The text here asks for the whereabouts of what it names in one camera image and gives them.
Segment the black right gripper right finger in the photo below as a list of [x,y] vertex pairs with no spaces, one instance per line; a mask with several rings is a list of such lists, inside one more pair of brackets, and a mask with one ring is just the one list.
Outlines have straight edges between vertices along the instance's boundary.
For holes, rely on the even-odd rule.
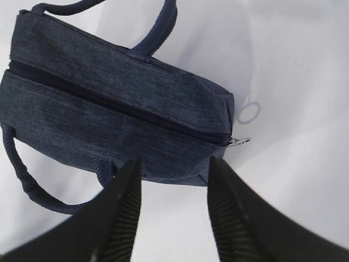
[[282,214],[220,158],[210,158],[207,203],[220,261],[348,261],[348,249]]

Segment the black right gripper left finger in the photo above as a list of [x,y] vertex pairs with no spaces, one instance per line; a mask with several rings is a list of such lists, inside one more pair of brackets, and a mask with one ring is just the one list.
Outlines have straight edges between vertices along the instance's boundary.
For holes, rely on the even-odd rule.
[[86,206],[1,261],[130,261],[141,209],[141,159],[130,160]]

